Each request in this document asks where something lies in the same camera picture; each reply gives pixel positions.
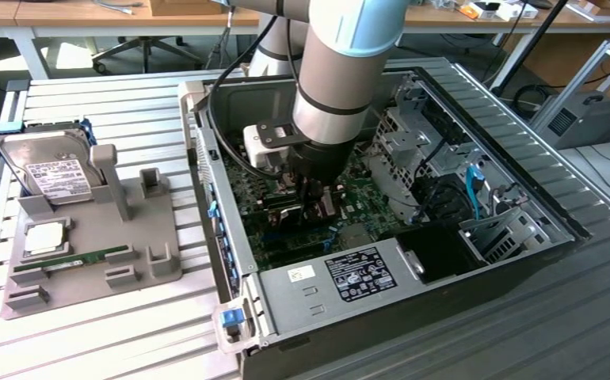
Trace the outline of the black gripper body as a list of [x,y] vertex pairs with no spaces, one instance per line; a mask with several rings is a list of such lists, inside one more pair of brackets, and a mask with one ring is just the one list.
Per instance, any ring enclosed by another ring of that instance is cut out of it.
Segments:
[[306,142],[287,148],[287,165],[297,184],[315,181],[330,185],[345,170],[354,141],[339,144]]

